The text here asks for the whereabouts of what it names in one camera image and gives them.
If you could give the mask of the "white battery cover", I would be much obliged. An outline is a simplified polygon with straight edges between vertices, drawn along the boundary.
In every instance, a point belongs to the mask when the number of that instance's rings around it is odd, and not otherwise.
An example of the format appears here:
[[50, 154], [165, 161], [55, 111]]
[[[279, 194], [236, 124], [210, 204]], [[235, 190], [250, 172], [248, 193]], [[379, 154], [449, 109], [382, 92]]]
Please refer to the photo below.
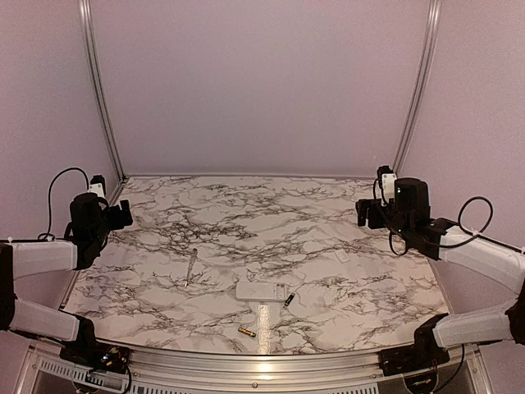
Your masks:
[[349, 255], [344, 250], [336, 250], [334, 254], [341, 263], [345, 263], [350, 260]]

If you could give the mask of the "white remote control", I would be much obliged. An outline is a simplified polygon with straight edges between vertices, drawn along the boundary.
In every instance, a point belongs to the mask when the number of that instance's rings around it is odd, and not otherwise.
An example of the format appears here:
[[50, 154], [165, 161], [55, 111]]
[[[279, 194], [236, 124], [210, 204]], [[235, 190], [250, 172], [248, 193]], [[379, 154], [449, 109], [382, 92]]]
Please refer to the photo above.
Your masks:
[[288, 298], [288, 290], [284, 283], [238, 282], [235, 298], [253, 302], [284, 302]]

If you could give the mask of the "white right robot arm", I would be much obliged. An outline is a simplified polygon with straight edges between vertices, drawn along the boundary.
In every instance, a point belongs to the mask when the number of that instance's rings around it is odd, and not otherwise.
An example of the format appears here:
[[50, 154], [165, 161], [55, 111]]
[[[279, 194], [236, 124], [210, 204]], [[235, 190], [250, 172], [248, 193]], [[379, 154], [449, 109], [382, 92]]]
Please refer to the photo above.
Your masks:
[[399, 178], [387, 166], [377, 170], [372, 197], [355, 205], [358, 225], [385, 228], [398, 236], [406, 251], [434, 261], [452, 263], [479, 273], [512, 291], [516, 298], [501, 305], [464, 314], [431, 318], [414, 333], [406, 360], [422, 368], [439, 348], [468, 343], [524, 343], [524, 251], [467, 230], [459, 220], [432, 218], [429, 189], [418, 178]]

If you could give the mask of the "black silver AAA battery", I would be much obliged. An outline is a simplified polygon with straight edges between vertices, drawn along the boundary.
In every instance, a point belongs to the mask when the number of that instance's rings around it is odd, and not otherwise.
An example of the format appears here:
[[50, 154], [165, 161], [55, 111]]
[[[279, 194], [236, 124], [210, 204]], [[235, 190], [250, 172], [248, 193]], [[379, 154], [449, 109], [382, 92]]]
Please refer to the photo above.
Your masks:
[[285, 300], [284, 307], [287, 308], [295, 297], [295, 293], [291, 293]]

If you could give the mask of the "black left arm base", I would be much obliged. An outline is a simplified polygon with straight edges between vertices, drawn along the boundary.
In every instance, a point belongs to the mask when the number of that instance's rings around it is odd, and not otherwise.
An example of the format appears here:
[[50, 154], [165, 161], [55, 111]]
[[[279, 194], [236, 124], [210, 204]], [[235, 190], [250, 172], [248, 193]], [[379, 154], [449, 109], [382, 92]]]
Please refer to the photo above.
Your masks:
[[126, 346], [100, 342], [94, 331], [94, 323], [88, 318], [75, 315], [79, 328], [74, 341], [63, 341], [60, 358], [90, 367], [92, 371], [109, 371], [126, 374], [130, 349]]

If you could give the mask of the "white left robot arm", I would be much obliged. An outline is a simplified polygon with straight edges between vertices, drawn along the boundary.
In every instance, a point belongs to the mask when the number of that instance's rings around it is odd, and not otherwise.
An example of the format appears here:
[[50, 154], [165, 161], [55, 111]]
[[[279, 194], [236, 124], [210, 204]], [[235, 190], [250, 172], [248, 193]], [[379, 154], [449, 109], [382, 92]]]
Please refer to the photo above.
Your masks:
[[1, 329], [64, 342], [84, 364], [96, 365], [103, 359], [103, 346], [89, 319], [22, 300], [14, 290], [22, 277], [90, 268], [111, 232], [133, 224], [128, 200], [108, 203], [103, 176], [94, 176], [72, 200], [70, 215], [62, 238], [47, 233], [35, 240], [1, 241]]

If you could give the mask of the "gold green AAA battery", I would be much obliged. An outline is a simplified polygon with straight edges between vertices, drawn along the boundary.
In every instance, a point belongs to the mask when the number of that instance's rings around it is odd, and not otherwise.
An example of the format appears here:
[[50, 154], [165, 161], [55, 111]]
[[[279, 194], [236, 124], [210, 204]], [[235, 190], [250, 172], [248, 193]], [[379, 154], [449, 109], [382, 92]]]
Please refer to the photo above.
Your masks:
[[238, 328], [238, 332], [243, 333], [244, 335], [247, 335], [249, 337], [255, 338], [257, 336], [256, 332], [252, 332], [250, 330], [247, 330], [245, 328]]

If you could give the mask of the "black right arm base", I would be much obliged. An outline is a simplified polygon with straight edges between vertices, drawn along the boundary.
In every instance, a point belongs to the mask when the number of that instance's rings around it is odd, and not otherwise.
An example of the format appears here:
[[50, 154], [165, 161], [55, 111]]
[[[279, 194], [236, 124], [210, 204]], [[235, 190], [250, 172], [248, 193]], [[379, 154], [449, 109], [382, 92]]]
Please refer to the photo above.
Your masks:
[[413, 344], [381, 350], [379, 365], [385, 376], [410, 373], [421, 369], [437, 367], [450, 361], [447, 350], [437, 345], [432, 329], [436, 321], [429, 320], [413, 334]]

